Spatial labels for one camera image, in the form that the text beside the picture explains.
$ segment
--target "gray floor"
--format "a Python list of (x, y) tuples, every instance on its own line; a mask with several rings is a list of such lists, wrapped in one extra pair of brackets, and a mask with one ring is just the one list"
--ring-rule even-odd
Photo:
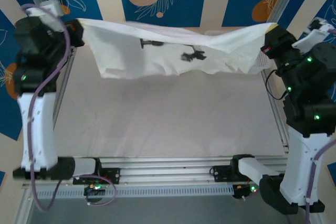
[[(286, 224), (285, 216), (266, 205), (259, 195), (236, 200), (231, 196), (117, 198), (105, 207), (89, 207), (83, 199), (59, 199), (48, 213), (32, 208), (30, 224)], [(303, 212), (290, 216), (303, 224)]]

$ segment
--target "ventilated metal panel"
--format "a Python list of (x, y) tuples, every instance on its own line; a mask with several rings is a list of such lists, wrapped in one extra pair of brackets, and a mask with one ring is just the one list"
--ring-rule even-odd
[[(83, 198), (83, 188), (67, 187), (57, 191), (59, 199)], [(50, 199), (54, 191), (50, 188), (38, 189), (39, 199)], [(90, 198), (107, 198), (113, 196), (113, 189), (106, 189), (103, 193), (90, 196)], [(232, 185), (211, 185), (211, 186), (153, 186), (153, 187), (119, 187), (117, 189), (118, 198), (138, 198), (138, 197), (178, 197), (178, 196), (216, 196), (233, 195)]]

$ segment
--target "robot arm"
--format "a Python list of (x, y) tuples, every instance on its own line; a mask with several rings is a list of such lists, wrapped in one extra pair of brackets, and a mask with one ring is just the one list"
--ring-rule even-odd
[(278, 174), (254, 158), (242, 158), (238, 169), (259, 185), (263, 200), (282, 214), (298, 207), (323, 212), (317, 195), (321, 158), (316, 154), (329, 142), (336, 126), (336, 104), (326, 95), (336, 81), (336, 46), (322, 42), (334, 29), (316, 18), (307, 37), (296, 41), (279, 26), (265, 36), (262, 51), (277, 65), (276, 74), (287, 89), (284, 111), (289, 125), (289, 157), (285, 174)]
[[(55, 16), (61, 16), (58, 1), (42, 5)], [(38, 8), (26, 10), (29, 17), (16, 24), (15, 38), (21, 47), (16, 57), (17, 68), (13, 73), (15, 92), (22, 116), (24, 153), (21, 167), (13, 171), (14, 178), (30, 178), (30, 165), (34, 162), (36, 178), (71, 179), (82, 174), (97, 173), (97, 160), (93, 158), (58, 157), (54, 142), (53, 110), (56, 99), (57, 74), (39, 92), (31, 119), (29, 106), (34, 92), (55, 71), (65, 54), (63, 28), (54, 18)], [(83, 46), (83, 28), (77, 20), (65, 23), (72, 47)], [(28, 144), (28, 120), (32, 120), (32, 144)], [(33, 160), (29, 158), (29, 148)]]

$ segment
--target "cable connector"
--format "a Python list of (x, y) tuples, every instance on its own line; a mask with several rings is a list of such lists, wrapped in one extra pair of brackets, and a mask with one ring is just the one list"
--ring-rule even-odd
[(312, 161), (314, 164), (317, 165), (318, 160), (316, 160), (316, 159), (313, 158), (311, 161)]
[(35, 163), (36, 163), (36, 159), (33, 157), (33, 159), (30, 159), (30, 160), (29, 160), (29, 163), (30, 163), (31, 165), (35, 164)]

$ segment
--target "white towel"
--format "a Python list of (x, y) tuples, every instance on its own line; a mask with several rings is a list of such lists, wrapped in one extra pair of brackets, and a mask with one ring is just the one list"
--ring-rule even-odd
[[(191, 70), (249, 73), (272, 23), (245, 27), (219, 36), (142, 23), (79, 19), (84, 41), (103, 78), (135, 79), (180, 75)], [(141, 46), (142, 41), (163, 42)]]

